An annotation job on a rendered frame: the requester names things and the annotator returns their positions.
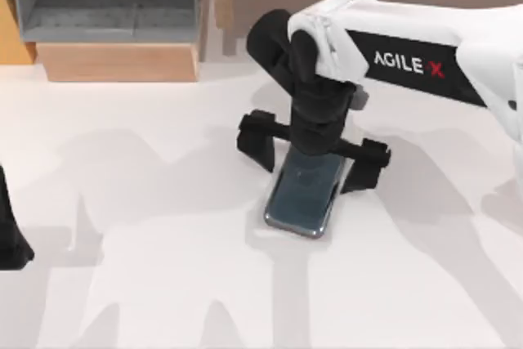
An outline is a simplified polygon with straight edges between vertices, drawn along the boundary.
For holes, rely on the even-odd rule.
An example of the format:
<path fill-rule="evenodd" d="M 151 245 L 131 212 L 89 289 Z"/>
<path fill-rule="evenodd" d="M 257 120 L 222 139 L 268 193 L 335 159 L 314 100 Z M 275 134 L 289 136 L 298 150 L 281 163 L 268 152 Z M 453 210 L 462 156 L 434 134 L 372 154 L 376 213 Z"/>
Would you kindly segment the dark smartphone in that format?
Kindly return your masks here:
<path fill-rule="evenodd" d="M 310 156 L 291 146 L 266 203 L 267 225 L 318 239 L 328 225 L 346 166 L 336 154 Z"/>

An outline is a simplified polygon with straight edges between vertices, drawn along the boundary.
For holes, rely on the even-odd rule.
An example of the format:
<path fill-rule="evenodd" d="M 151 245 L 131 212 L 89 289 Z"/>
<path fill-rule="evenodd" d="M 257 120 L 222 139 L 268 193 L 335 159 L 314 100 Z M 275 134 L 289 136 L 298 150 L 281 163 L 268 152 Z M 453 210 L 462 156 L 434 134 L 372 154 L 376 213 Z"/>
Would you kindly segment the pale wooden drawer front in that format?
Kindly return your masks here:
<path fill-rule="evenodd" d="M 38 43 L 52 82 L 195 82 L 199 46 L 180 43 Z"/>

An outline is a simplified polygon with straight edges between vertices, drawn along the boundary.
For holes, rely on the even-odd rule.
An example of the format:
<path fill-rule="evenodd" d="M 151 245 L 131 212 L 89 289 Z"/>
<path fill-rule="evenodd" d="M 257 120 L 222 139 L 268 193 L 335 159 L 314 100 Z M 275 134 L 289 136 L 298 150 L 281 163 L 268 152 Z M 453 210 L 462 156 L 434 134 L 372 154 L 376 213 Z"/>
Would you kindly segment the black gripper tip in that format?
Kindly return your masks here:
<path fill-rule="evenodd" d="M 17 225 L 3 166 L 0 165 L 0 271 L 19 271 L 35 253 Z"/>

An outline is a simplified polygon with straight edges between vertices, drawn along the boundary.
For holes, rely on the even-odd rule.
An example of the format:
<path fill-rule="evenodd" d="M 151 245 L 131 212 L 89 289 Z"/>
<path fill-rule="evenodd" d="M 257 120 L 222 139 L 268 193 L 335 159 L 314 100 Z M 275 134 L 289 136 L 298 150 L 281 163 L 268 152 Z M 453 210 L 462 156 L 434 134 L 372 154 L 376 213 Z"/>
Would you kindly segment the orange wooden cupboard side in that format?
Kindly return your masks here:
<path fill-rule="evenodd" d="M 0 0 L 0 65 L 32 65 L 36 55 L 35 44 L 20 38 L 15 0 Z"/>

